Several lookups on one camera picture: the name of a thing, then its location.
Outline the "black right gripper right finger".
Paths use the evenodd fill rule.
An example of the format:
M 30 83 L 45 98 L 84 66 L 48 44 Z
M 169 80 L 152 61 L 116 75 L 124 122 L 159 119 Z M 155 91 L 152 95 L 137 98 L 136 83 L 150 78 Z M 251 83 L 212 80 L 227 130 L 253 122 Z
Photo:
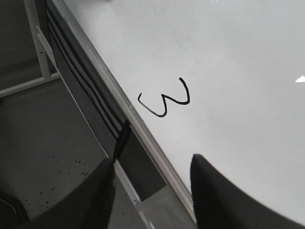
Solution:
M 302 229 L 226 179 L 202 155 L 190 168 L 193 208 L 200 229 Z

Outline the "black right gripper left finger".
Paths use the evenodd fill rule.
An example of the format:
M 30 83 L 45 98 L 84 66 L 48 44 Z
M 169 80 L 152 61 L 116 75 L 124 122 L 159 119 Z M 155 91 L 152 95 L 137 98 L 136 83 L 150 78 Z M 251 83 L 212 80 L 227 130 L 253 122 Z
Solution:
M 106 229 L 115 196 L 114 164 L 104 159 L 73 192 L 22 229 Z

